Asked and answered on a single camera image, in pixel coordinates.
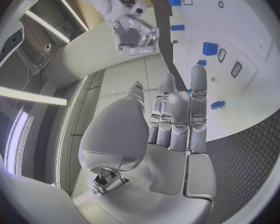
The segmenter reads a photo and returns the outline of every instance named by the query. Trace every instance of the white robot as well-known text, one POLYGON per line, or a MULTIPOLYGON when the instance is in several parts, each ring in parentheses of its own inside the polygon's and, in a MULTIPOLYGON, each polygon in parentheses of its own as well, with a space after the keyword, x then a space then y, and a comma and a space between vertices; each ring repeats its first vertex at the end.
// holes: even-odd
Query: white robot
POLYGON ((156 51, 159 29, 139 19, 146 3, 135 0, 82 0, 93 4, 113 29, 116 49, 121 54, 141 55, 156 51))
POLYGON ((196 65, 192 94, 176 92, 167 74, 147 125, 142 85, 98 114, 79 149, 89 191, 74 204, 89 223, 202 223, 216 196, 205 154, 206 71, 196 65))

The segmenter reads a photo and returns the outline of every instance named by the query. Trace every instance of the diamond plate floor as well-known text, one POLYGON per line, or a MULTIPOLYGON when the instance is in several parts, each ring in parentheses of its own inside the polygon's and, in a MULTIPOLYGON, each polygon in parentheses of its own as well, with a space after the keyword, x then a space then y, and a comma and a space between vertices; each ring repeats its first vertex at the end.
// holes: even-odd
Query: diamond plate floor
POLYGON ((217 179, 214 209, 205 224, 220 224, 259 190, 280 152, 280 109, 257 125, 207 142, 217 179))

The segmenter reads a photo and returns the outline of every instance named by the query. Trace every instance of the robotic hand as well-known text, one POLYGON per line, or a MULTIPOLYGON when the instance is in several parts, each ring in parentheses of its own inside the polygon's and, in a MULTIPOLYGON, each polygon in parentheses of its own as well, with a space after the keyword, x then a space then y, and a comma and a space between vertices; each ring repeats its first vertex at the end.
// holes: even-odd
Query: robotic hand
POLYGON ((116 49, 121 54, 142 55, 156 51, 159 29, 139 19, 146 11, 143 1, 82 0, 93 4, 113 29, 116 49))

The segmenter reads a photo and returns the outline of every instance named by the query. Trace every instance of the circular hole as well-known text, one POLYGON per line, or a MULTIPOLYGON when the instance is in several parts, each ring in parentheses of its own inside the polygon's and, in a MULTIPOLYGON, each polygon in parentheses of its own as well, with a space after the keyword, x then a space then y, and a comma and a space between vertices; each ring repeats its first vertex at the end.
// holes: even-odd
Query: circular hole
POLYGON ((224 3, 222 1, 219 1, 218 2, 218 6, 219 6, 219 8, 223 8, 224 7, 224 3))

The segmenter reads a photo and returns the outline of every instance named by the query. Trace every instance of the metal floor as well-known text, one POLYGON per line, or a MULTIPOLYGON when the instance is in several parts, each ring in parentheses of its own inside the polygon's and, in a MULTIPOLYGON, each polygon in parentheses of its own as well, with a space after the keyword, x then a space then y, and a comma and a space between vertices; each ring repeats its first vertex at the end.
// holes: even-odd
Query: metal floor
MULTIPOLYGON (((175 65, 170 42, 167 0, 152 0, 160 28, 160 51, 176 87, 185 91, 175 65)), ((234 135, 207 142, 216 173, 217 197, 205 224, 221 224, 238 212, 259 190, 270 174, 280 152, 280 109, 259 124, 234 135)))

